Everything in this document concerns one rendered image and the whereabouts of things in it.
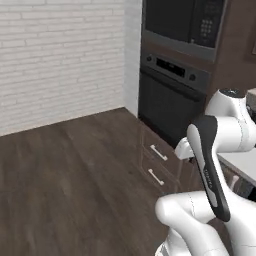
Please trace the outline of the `black built-in oven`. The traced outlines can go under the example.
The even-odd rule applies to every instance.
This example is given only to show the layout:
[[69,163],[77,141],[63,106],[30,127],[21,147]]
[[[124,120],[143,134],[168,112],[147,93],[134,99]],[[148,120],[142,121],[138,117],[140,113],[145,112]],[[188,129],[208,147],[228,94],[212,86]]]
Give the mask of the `black built-in oven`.
[[206,102],[210,74],[159,54],[140,56],[138,117],[175,148]]

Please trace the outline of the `dark wood drawer front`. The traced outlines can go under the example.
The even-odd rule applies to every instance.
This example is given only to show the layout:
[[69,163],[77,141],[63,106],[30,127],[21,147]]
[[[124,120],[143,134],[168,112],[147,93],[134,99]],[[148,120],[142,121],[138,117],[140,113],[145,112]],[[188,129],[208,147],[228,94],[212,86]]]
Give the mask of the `dark wood drawer front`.
[[[153,169],[155,175],[165,182],[163,186],[150,175],[148,169]],[[158,164],[157,161],[147,152],[143,152],[141,156],[141,171],[146,179],[155,186],[160,194],[172,194],[176,193],[179,188],[179,182],[177,180],[177,174],[173,175],[169,170]]]
[[[166,155],[168,157],[167,161],[163,161],[150,148],[150,145],[152,144],[156,146],[157,150],[161,152],[162,155]],[[161,164],[173,175],[176,175],[179,172],[181,161],[176,157],[174,149],[145,125],[142,126],[142,145],[158,164]]]

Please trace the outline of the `black microwave oven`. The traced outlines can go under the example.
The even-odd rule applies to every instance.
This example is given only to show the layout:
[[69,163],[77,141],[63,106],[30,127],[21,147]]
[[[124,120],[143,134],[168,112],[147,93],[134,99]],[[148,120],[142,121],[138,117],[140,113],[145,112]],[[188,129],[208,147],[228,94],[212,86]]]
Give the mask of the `black microwave oven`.
[[143,0],[142,37],[213,62],[226,0]]

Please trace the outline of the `brown tall oven cabinet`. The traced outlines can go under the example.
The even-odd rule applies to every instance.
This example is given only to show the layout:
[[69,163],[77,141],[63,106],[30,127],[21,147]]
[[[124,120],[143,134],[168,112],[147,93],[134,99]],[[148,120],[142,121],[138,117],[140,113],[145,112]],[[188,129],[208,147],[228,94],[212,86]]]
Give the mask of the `brown tall oven cabinet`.
[[213,62],[177,52],[144,39],[141,35],[142,51],[159,54],[207,71],[210,80],[205,106],[214,92],[219,89],[232,88],[245,92],[254,88],[256,87],[256,0],[226,0]]

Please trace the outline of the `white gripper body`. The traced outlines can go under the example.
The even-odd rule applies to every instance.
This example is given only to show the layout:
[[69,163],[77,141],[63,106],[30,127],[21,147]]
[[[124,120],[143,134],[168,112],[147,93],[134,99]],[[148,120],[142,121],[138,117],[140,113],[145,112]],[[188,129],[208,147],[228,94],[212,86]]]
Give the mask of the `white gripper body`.
[[184,160],[194,157],[193,150],[186,137],[182,138],[175,148],[175,155],[178,159]]

